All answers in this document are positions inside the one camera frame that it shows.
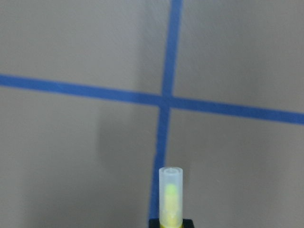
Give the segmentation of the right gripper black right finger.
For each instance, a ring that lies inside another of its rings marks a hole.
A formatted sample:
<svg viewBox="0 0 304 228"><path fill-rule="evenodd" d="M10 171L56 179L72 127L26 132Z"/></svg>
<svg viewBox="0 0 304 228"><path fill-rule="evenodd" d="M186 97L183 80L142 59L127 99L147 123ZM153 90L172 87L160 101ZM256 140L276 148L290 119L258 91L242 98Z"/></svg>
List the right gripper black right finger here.
<svg viewBox="0 0 304 228"><path fill-rule="evenodd" d="M183 219L182 228L194 228L192 219Z"/></svg>

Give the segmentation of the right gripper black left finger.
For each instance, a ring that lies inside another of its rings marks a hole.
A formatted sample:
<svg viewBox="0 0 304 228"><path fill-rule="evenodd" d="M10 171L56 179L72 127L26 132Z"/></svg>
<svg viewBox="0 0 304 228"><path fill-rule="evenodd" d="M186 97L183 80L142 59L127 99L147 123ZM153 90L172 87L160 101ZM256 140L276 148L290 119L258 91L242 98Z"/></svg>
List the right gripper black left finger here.
<svg viewBox="0 0 304 228"><path fill-rule="evenodd" d="M148 228L161 228L159 219L150 219L148 222Z"/></svg>

